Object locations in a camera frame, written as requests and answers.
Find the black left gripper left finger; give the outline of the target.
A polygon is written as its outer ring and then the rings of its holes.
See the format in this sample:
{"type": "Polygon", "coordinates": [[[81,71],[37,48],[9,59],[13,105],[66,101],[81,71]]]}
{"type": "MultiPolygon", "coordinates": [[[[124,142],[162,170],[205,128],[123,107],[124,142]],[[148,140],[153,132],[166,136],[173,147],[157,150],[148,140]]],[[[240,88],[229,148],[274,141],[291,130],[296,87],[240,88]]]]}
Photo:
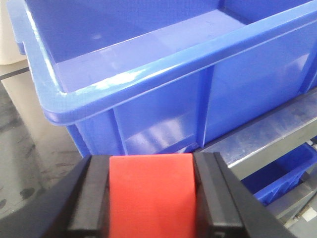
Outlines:
{"type": "Polygon", "coordinates": [[[109,237],[109,155],[89,155],[51,189],[0,221],[2,238],[109,237]]]}

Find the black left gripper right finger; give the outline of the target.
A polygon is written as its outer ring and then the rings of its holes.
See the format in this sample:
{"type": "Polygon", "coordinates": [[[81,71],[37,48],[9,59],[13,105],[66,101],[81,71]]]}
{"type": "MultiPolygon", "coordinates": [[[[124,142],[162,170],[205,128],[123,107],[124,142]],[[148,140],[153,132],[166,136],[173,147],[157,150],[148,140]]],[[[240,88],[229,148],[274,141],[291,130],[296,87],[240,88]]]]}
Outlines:
{"type": "Polygon", "coordinates": [[[218,152],[193,154],[198,238],[292,238],[218,152]]]}

